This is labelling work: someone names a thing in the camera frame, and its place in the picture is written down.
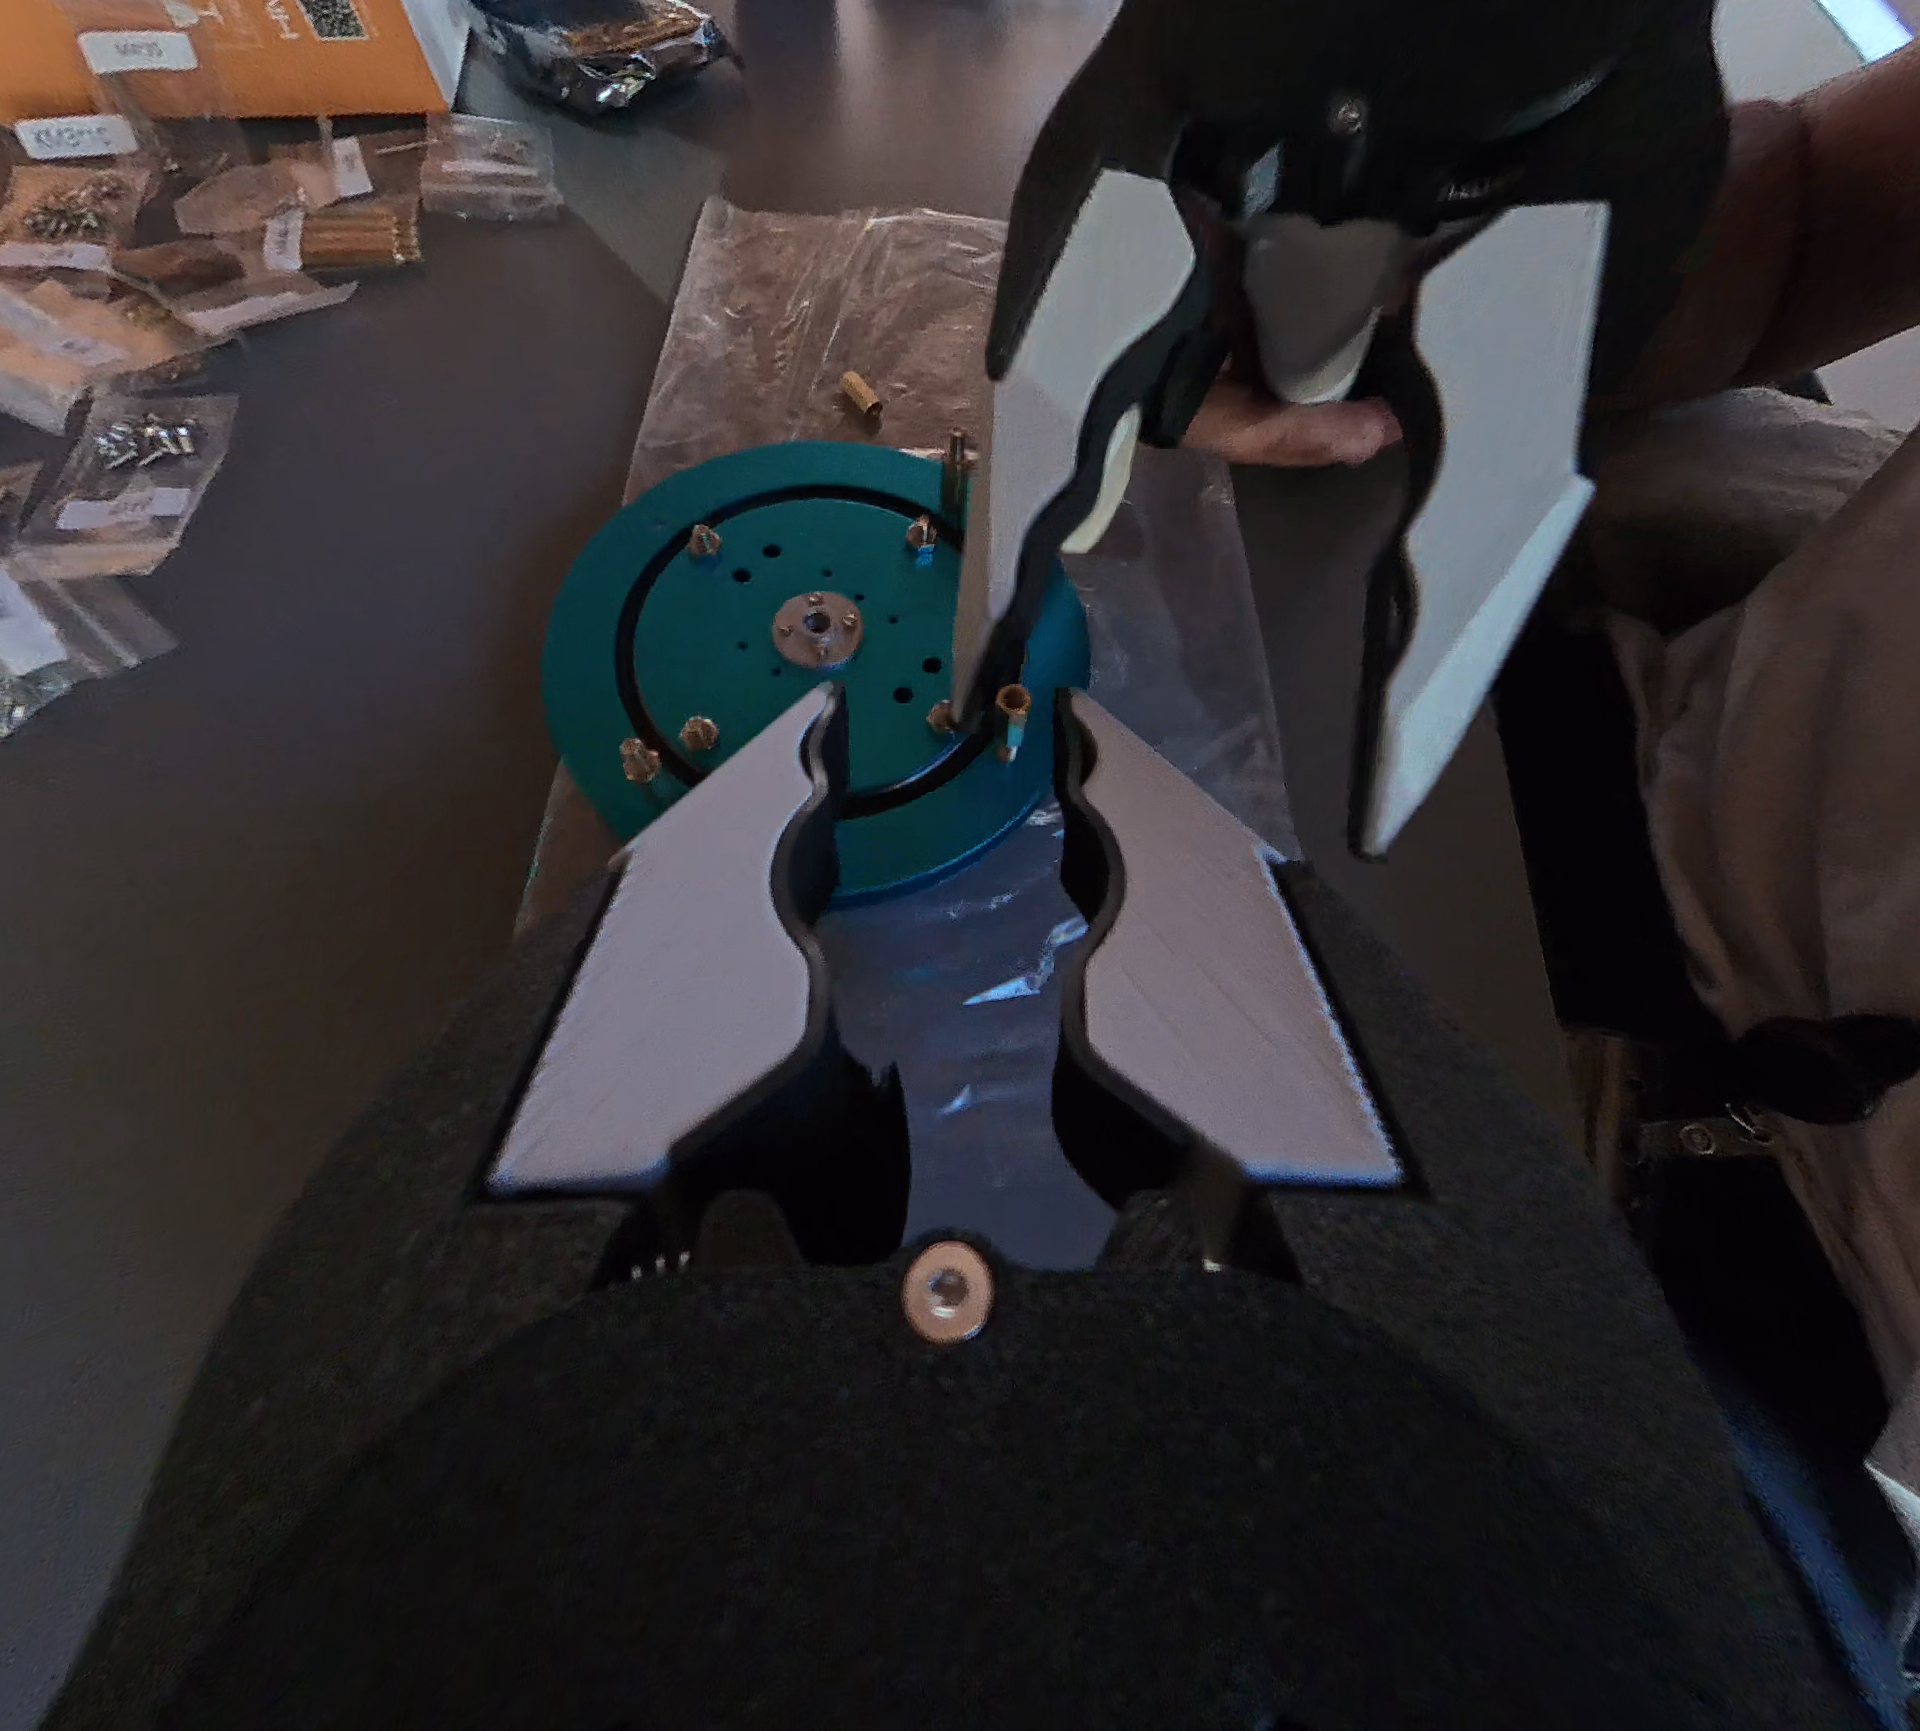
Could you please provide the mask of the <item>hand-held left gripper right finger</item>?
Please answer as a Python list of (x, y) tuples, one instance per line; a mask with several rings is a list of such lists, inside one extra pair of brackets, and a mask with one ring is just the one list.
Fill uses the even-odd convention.
[(1242, 1187), (1401, 1187), (1287, 858), (1083, 686), (1055, 696), (1055, 806), (1089, 923), (1055, 1086), (1130, 1111), (1149, 1183), (1224, 1159)]

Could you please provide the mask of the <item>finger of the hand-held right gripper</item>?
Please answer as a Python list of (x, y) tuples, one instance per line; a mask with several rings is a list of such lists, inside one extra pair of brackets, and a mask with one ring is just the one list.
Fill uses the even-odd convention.
[(1383, 858), (1492, 693), (1597, 487), (1580, 477), (1603, 202), (1482, 224), (1415, 291), (1415, 364), (1438, 403), (1437, 477), (1392, 543), (1408, 622), (1353, 786), (1353, 855)]
[(1140, 415), (1198, 338), (1204, 274), (1168, 183), (1103, 169), (991, 372), (991, 445), (970, 477), (948, 712), (976, 728), (1026, 668), (1063, 554), (1114, 520)]

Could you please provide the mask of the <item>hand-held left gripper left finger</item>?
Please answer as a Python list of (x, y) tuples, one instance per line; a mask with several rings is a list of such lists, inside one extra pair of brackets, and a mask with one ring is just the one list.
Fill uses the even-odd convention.
[(809, 686), (618, 858), (491, 1193), (654, 1193), (825, 1047), (842, 686)]

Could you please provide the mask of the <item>blue metal turntable disc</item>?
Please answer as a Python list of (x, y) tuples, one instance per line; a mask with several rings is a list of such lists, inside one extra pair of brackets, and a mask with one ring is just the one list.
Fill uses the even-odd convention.
[[(1051, 572), (1019, 681), (1034, 720), (1019, 764), (998, 736), (948, 736), (959, 520), (938, 463), (871, 445), (735, 450), (647, 487), (570, 567), (544, 635), (550, 742), (634, 837), (721, 773), (809, 686), (842, 686), (849, 793), (840, 903), (891, 903), (959, 874), (1051, 793), (1051, 696), (1091, 681), (1089, 613)], [(664, 752), (623, 784), (618, 742)]]

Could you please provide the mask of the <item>person's right forearm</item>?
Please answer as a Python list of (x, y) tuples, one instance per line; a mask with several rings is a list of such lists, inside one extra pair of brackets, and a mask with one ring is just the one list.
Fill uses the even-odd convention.
[(1920, 324), (1920, 45), (1799, 99), (1740, 99), (1673, 311), (1603, 398), (1784, 387)]

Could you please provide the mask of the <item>person's right hand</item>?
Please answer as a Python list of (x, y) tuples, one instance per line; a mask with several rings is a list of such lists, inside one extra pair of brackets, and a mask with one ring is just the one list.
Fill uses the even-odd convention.
[(1273, 398), (1265, 383), (1224, 372), (1181, 450), (1247, 469), (1353, 469), (1400, 450), (1401, 426), (1383, 398)]

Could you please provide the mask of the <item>clear plastic bag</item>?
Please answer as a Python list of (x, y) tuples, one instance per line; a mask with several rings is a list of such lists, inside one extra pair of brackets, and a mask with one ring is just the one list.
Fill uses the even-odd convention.
[[(998, 220), (754, 214), (707, 195), (623, 502), (735, 450), (857, 445), (842, 372), (883, 398), (881, 445), (923, 463), (946, 461), (954, 426), (980, 445), (998, 252)], [(1273, 855), (1295, 855), (1234, 469), (1193, 450), (1136, 450), (1128, 504), (1067, 578), (1089, 613), (1091, 696)], [(948, 1223), (1028, 1266), (1100, 1256), (1112, 1204), (1051, 1131), (1063, 965), (1076, 945), (1051, 784), (954, 874), (823, 915), (849, 1047), (900, 1070), (910, 1240)]]

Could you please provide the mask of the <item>black wrapped bundle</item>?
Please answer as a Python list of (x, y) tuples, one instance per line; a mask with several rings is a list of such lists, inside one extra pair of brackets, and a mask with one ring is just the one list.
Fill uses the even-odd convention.
[(463, 0), (500, 81), (580, 122), (740, 63), (726, 27), (686, 0)]

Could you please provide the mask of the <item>person's blue jeans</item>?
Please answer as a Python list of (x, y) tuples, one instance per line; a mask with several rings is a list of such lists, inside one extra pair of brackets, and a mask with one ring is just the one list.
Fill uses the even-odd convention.
[(1870, 1727), (1914, 1727), (1914, 1552), (1869, 1469), (1889, 1394), (1811, 1223), (1760, 1156), (1664, 1167), (1628, 1223), (1835, 1668)]

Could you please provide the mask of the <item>pile of small screw bags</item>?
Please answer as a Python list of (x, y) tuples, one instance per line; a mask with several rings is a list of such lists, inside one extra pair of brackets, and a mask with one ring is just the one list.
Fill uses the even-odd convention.
[(6, 423), (63, 445), (6, 463), (0, 720), (173, 652), (126, 583), (162, 572), (228, 461), (208, 356), (422, 260), (422, 220), (567, 208), (540, 127), (441, 111), (400, 131), (256, 142), (190, 0), (46, 0), (96, 111), (6, 127)]

